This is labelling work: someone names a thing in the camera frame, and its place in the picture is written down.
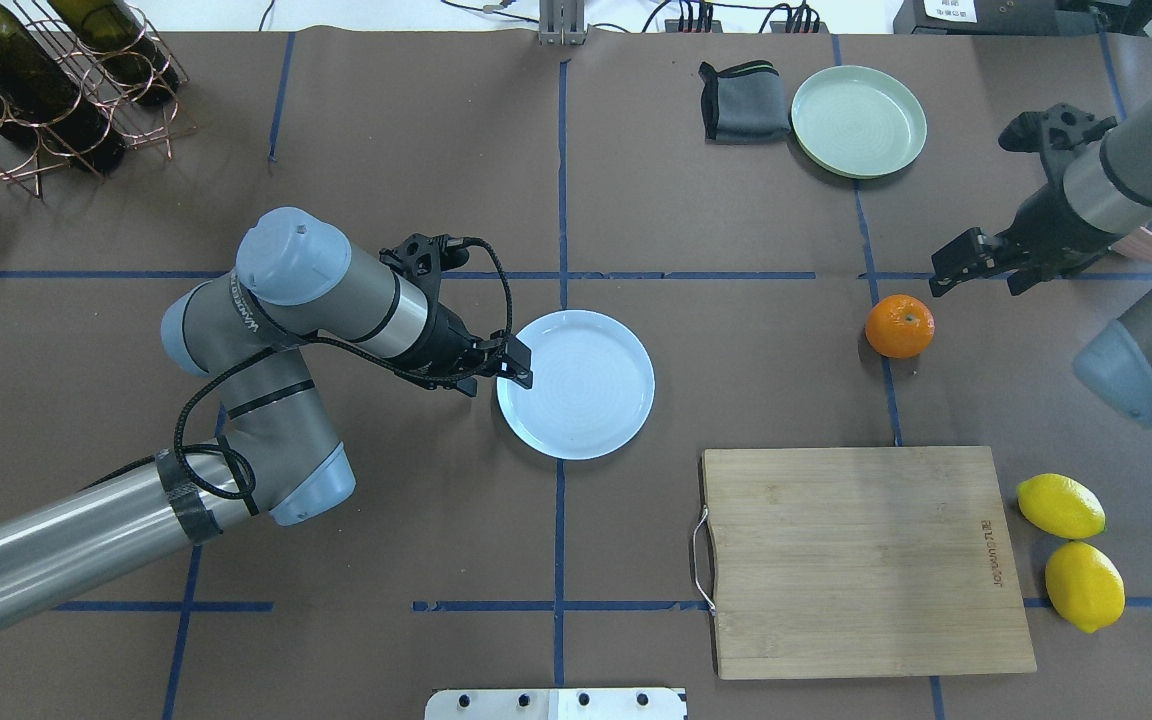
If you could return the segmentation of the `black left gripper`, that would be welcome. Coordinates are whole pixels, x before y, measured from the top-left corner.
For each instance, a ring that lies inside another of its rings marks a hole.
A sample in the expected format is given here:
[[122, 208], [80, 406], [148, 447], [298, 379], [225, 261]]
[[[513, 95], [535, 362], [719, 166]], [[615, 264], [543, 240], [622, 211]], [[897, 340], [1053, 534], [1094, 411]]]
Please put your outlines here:
[[476, 336], [467, 329], [460, 314], [440, 301], [444, 273], [465, 265], [471, 249], [482, 249], [488, 255], [505, 300], [508, 300], [506, 270], [493, 247], [482, 238], [411, 234], [397, 247], [381, 251], [381, 263], [429, 301], [429, 319], [420, 336], [389, 364], [396, 369], [397, 377], [416, 386], [456, 389], [468, 397], [476, 395], [479, 377], [497, 377], [531, 389], [535, 382], [531, 348], [520, 338], [509, 338], [508, 325], [488, 338]]

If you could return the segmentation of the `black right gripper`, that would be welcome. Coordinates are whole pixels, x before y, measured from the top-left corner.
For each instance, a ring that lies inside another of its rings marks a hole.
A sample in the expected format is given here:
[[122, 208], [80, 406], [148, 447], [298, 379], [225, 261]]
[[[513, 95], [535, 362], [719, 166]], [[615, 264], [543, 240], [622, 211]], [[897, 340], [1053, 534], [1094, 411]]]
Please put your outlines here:
[[1005, 232], [987, 236], [968, 228], [932, 255], [929, 278], [934, 300], [980, 274], [1009, 274], [1011, 295], [1053, 278], [1076, 275], [1108, 252], [1116, 238], [1076, 213], [1062, 190], [1074, 160], [1097, 158], [1097, 143], [1117, 126], [1117, 118], [1097, 118], [1070, 104], [1023, 111], [998, 136], [1007, 152], [1036, 152], [1046, 183], [1021, 204]]

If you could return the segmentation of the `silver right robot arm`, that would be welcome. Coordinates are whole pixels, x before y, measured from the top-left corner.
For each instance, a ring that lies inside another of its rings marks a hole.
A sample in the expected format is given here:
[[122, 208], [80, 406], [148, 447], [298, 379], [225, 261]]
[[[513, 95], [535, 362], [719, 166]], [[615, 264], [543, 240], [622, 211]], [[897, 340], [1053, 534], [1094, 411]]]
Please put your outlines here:
[[[1001, 274], [1020, 295], [1079, 275], [1111, 251], [1152, 264], [1152, 99], [1124, 120], [1069, 104], [1024, 111], [998, 145], [1039, 156], [1046, 182], [1005, 232], [973, 227], [934, 252], [934, 296]], [[1073, 369], [1111, 409], [1152, 429], [1152, 290], [1108, 323]]]

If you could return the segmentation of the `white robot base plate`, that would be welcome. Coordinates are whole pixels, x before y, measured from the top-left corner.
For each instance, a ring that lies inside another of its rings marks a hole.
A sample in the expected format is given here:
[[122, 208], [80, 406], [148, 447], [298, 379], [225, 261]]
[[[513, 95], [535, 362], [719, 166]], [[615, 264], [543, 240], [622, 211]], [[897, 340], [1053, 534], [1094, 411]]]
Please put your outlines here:
[[445, 689], [425, 719], [687, 719], [684, 689], [585, 687]]

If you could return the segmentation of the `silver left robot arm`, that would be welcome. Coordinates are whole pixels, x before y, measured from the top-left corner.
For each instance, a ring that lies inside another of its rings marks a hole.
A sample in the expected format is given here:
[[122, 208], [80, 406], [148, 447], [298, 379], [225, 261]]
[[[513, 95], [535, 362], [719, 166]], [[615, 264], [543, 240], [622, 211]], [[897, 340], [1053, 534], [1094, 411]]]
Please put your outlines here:
[[303, 359], [338, 347], [425, 389], [475, 396], [477, 379], [530, 388], [530, 348], [506, 324], [476, 336], [439, 300], [444, 270], [485, 242], [412, 234], [370, 256], [301, 209], [262, 215], [236, 265], [165, 311], [166, 355], [206, 379], [172, 441], [0, 525], [0, 632], [248, 518], [289, 526], [356, 487]]

